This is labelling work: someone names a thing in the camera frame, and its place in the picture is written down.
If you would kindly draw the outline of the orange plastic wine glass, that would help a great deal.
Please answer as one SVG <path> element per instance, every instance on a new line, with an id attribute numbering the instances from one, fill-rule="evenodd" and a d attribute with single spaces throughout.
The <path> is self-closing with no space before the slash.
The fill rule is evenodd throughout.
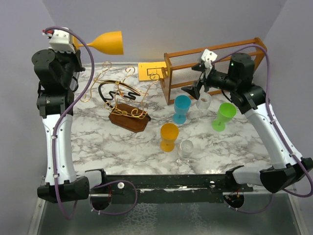
<path id="1" fill-rule="evenodd" d="M 175 148 L 175 141 L 179 135 L 179 129 L 175 124 L 166 123 L 160 129 L 160 148 L 164 152 L 171 152 Z"/>
<path id="2" fill-rule="evenodd" d="M 124 54 L 122 31 L 103 33 L 86 45 L 90 50 L 95 49 L 106 55 Z"/>

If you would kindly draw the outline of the gold wire wine glass rack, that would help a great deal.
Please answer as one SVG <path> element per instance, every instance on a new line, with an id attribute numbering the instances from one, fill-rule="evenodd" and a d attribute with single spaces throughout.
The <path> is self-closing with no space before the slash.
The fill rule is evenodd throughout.
<path id="1" fill-rule="evenodd" d="M 157 73 L 149 74 L 151 84 L 146 91 L 142 91 L 134 86 L 127 84 L 125 81 L 135 73 L 133 66 L 125 68 L 126 76 L 123 80 L 101 80 L 105 72 L 112 68 L 111 62 L 104 62 L 104 68 L 99 75 L 93 78 L 89 91 L 80 99 L 81 102 L 89 102 L 92 98 L 92 88 L 98 85 L 98 93 L 104 102 L 104 108 L 110 111 L 109 120 L 112 124 L 122 127 L 134 133 L 145 130 L 148 122 L 151 121 L 145 102 L 149 89 L 160 80 Z"/>

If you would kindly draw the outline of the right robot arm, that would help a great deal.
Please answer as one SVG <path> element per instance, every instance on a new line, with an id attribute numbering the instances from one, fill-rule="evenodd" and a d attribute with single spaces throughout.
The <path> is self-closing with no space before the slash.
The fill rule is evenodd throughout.
<path id="1" fill-rule="evenodd" d="M 229 191 L 238 190 L 242 184 L 264 186 L 276 193 L 298 182 L 313 168 L 312 158 L 304 158 L 294 147 L 280 123 L 274 116 L 262 87 L 252 83 L 255 69 L 254 60 L 246 53 L 234 53 L 230 57 L 228 72 L 215 69 L 213 59 L 217 55 L 205 49 L 199 62 L 192 67 L 200 71 L 199 80 L 182 90 L 193 98 L 200 98 L 200 90 L 216 88 L 230 93 L 230 100 L 250 121 L 260 136 L 272 165 L 267 169 L 252 169 L 239 166 L 228 171 L 225 187 Z"/>

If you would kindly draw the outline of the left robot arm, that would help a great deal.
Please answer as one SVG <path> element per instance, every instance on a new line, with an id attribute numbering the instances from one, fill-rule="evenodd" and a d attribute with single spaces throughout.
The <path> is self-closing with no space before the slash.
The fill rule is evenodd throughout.
<path id="1" fill-rule="evenodd" d="M 47 146 L 45 183 L 38 187 L 37 195 L 51 203 L 84 200 L 91 189 L 103 193 L 108 187 L 104 170 L 88 170 L 78 176 L 73 166 L 74 93 L 78 88 L 78 75 L 85 70 L 80 55 L 80 50 L 55 52 L 43 49 L 32 56 L 34 72 L 39 79 L 37 108 Z"/>

